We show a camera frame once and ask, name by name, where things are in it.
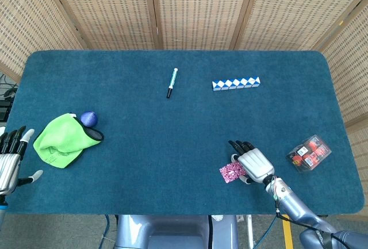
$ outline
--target blue ball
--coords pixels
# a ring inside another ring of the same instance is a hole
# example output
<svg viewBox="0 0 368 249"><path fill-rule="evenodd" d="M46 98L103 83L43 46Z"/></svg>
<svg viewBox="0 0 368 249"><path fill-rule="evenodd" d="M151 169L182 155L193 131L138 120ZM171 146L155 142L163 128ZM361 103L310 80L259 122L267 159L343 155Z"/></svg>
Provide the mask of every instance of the blue ball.
<svg viewBox="0 0 368 249"><path fill-rule="evenodd" d="M97 124L97 115L92 111L84 112L80 121L85 127L94 127Z"/></svg>

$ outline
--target table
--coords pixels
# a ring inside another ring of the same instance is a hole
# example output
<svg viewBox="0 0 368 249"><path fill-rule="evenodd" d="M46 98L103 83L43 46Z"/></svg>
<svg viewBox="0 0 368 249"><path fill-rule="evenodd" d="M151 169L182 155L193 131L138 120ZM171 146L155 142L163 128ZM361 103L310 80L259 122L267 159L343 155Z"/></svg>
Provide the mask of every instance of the table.
<svg viewBox="0 0 368 249"><path fill-rule="evenodd" d="M178 76L166 98L174 67ZM259 87L212 91L212 80L259 76ZM315 51L40 51L32 54L7 130L35 136L55 117L93 110L104 141L65 169L29 146L9 197L16 213L274 213L262 185L226 184L219 168L247 140L316 213L352 213L363 192L328 65ZM318 134L332 154L309 173L286 159Z"/></svg>

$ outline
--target floor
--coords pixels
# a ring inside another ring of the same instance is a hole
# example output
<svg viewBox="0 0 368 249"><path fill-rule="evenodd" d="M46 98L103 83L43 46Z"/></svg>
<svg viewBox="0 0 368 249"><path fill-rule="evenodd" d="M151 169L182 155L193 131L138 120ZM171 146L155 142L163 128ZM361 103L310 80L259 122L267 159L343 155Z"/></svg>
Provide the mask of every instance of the floor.
<svg viewBox="0 0 368 249"><path fill-rule="evenodd" d="M271 223L273 216L253 216L254 239L257 241ZM353 222L339 216L326 218L338 230L349 229L368 234L368 222ZM0 248L98 248L106 220L103 215L73 214L7 214L0 232ZM302 249L298 235L304 229L292 225L295 249ZM247 249L245 221L238 223L239 249ZM116 221L110 216L110 231L103 244L113 248L116 238ZM263 248L285 248L282 221L277 220L269 235L261 244Z"/></svg>

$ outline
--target blue and white snake puzzle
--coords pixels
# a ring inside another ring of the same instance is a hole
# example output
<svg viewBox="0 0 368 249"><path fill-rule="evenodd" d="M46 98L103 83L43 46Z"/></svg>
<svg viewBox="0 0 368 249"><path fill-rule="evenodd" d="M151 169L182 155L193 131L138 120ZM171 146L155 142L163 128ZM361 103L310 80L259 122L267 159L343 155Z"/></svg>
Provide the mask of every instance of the blue and white snake puzzle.
<svg viewBox="0 0 368 249"><path fill-rule="evenodd" d="M235 78L235 79L225 79L222 81L213 81L212 89L213 91L220 91L220 90L258 87L259 85L260 80L259 77L256 76L255 78Z"/></svg>

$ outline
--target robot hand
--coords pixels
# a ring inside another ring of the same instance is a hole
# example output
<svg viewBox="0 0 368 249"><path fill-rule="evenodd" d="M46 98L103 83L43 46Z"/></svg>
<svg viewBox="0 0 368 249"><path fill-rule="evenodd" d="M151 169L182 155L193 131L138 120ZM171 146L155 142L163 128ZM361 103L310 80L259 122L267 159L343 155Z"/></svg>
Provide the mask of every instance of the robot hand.
<svg viewBox="0 0 368 249"><path fill-rule="evenodd" d="M271 179L275 169L270 161L260 152L258 148L245 141L229 141L229 144L239 155L232 155L232 161L237 160L245 169L249 177L257 183L265 183L265 179Z"/></svg>
<svg viewBox="0 0 368 249"><path fill-rule="evenodd" d="M0 136L0 197L3 199L11 194L17 186L32 183L43 173L42 170L39 170L30 177L18 179L21 161L29 139L35 132L34 129L30 129L22 137L24 130L25 127L21 127Z"/></svg>

